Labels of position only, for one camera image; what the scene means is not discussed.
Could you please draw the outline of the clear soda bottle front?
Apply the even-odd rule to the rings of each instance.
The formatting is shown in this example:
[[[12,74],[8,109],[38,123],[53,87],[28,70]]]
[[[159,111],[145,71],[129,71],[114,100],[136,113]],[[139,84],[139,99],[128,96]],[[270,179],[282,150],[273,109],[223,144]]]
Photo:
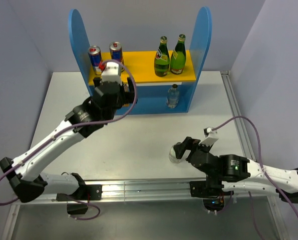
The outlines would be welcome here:
[[[174,147],[179,144],[180,144],[180,142],[177,142],[176,144],[174,144],[169,151],[169,160],[174,164],[178,164],[181,162],[181,158],[176,157],[176,152],[174,149]]]

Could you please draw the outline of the Red Bull can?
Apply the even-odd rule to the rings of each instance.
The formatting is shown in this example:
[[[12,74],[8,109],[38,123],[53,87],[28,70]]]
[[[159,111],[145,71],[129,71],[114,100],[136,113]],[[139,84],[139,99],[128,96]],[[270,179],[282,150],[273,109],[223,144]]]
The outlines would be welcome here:
[[[124,65],[122,45],[119,42],[112,42],[109,45],[111,59],[117,60]]]
[[[100,76],[106,67],[103,63],[101,49],[96,45],[92,45],[88,49],[88,55],[95,75]]]

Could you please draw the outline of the green Perrier bottle front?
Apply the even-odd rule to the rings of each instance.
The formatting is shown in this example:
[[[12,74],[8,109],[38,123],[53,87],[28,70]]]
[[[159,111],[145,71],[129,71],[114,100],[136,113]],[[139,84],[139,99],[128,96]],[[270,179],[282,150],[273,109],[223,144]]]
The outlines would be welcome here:
[[[158,77],[167,75],[170,66],[170,57],[167,48],[167,37],[160,38],[160,45],[154,59],[154,71]]]

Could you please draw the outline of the green perrier bottle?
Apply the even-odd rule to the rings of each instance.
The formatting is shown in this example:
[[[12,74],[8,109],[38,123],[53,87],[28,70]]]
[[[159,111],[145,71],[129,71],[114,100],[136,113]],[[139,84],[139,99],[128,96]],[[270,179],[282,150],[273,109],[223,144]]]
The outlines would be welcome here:
[[[154,71],[158,77],[167,75],[170,66],[170,57],[167,48],[167,37],[160,38],[160,45],[154,59]]]
[[[170,71],[175,75],[182,74],[185,63],[186,63],[186,49],[185,49],[185,39],[184,34],[180,34],[178,37],[178,42],[172,52],[170,60]]]

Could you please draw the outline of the clear Chang soda bottle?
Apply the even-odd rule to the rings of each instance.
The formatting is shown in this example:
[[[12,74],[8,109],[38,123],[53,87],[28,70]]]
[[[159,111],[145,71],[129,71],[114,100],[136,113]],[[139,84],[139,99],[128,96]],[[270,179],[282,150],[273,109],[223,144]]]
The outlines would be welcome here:
[[[178,89],[178,85],[173,84],[167,93],[167,102],[166,102],[167,106],[172,109],[175,108],[178,104],[179,96],[180,96],[180,91]]]

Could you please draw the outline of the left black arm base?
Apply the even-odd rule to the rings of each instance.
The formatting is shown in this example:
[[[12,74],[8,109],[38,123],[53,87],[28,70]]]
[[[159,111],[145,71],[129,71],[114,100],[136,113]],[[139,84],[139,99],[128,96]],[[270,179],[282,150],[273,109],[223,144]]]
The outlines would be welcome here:
[[[76,218],[77,220],[86,221],[97,218],[101,210],[98,206],[91,203],[91,201],[99,201],[102,196],[101,184],[87,184],[79,187],[73,194],[67,195],[58,193],[56,196],[57,202],[67,202],[67,213],[69,217]],[[93,217],[85,217],[90,208],[97,210],[97,214]]]

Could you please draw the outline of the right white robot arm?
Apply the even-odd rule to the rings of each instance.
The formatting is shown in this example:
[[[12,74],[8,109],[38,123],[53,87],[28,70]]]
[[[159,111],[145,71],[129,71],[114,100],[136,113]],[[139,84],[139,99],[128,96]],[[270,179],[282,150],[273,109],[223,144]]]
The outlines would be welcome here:
[[[298,204],[298,168],[284,170],[259,163],[243,156],[210,153],[218,137],[208,135],[204,140],[186,137],[171,147],[169,158],[182,159],[189,151],[187,162],[206,174],[205,180],[190,182],[192,197],[212,198],[243,192],[278,195],[286,202]]]

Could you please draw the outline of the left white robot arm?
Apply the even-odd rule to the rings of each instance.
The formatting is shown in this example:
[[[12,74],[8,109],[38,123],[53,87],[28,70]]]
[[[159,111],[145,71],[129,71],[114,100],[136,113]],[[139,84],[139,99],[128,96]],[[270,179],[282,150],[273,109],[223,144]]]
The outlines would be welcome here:
[[[121,81],[94,78],[93,96],[74,107],[46,138],[19,157],[0,160],[18,200],[29,203],[42,194],[61,194],[80,200],[87,195],[88,188],[79,174],[48,174],[44,169],[71,146],[113,122],[116,111],[123,105],[135,106],[135,82],[131,77],[127,81],[129,89],[125,90]]]

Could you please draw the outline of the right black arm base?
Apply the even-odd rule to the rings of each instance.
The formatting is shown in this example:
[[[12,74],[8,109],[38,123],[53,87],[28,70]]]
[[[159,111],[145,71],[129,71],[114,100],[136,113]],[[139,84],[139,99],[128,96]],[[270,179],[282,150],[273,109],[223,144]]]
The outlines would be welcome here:
[[[209,211],[223,210],[224,197],[233,195],[231,191],[223,191],[221,185],[210,185],[207,180],[190,181],[189,186],[191,197],[203,199],[203,205]]]

